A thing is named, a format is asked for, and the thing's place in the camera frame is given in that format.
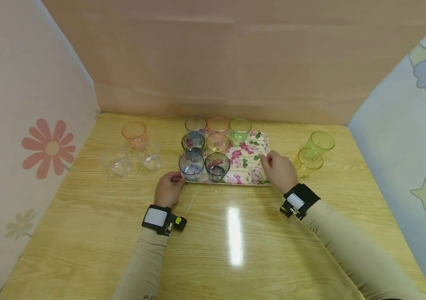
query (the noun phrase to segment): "left hand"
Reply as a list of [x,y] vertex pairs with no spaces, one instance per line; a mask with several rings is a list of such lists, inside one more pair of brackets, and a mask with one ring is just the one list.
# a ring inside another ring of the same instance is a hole
[[181,172],[164,174],[156,185],[154,204],[164,208],[172,208],[180,198],[181,189],[186,179],[181,177]]

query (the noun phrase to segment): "finger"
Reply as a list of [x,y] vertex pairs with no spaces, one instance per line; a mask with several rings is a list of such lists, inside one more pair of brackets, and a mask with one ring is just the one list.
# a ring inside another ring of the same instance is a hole
[[281,155],[279,155],[278,152],[272,150],[268,153],[268,158],[275,158],[275,157],[280,157]]
[[162,179],[172,180],[175,177],[181,177],[181,171],[172,171],[163,175]]
[[181,190],[182,187],[184,187],[184,184],[186,183],[186,178],[181,177],[180,180],[178,181],[178,183],[176,183],[176,186],[179,187],[179,189]]
[[263,166],[263,169],[265,172],[271,168],[271,165],[269,164],[269,160],[266,156],[264,156],[263,154],[260,154],[259,159],[261,160],[261,165]]

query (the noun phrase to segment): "wrist strap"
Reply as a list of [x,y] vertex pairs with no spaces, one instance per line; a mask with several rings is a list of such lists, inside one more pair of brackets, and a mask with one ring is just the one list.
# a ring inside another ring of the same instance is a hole
[[313,206],[320,198],[306,185],[298,183],[283,197],[286,199],[279,211],[286,217],[295,215],[302,220],[308,208]]
[[187,222],[185,218],[174,215],[171,208],[152,204],[148,207],[141,225],[160,235],[169,236],[173,227],[183,231]]

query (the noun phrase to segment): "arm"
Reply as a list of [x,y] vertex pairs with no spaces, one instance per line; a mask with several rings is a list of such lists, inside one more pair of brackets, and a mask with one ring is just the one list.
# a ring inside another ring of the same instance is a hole
[[[178,202],[185,182],[181,172],[166,173],[156,186],[154,204],[164,208],[173,207]],[[155,230],[143,228],[112,300],[156,300],[168,239],[168,236],[160,235]]]
[[[289,158],[276,151],[271,151],[267,157],[260,155],[260,158],[266,177],[282,194],[299,183]],[[412,281],[393,260],[326,203],[316,202],[301,222],[319,237],[366,300],[422,299]]]
[[143,228],[112,300],[156,299],[168,239]]

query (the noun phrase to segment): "hand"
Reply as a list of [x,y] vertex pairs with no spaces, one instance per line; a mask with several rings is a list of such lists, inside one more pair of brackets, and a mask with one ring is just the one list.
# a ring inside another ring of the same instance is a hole
[[271,151],[267,156],[259,155],[264,174],[282,194],[289,192],[299,183],[296,169],[289,158],[283,157],[276,151]]
[[181,172],[164,174],[156,185],[154,204],[164,208],[172,208],[180,198],[181,189],[186,179],[181,177]]

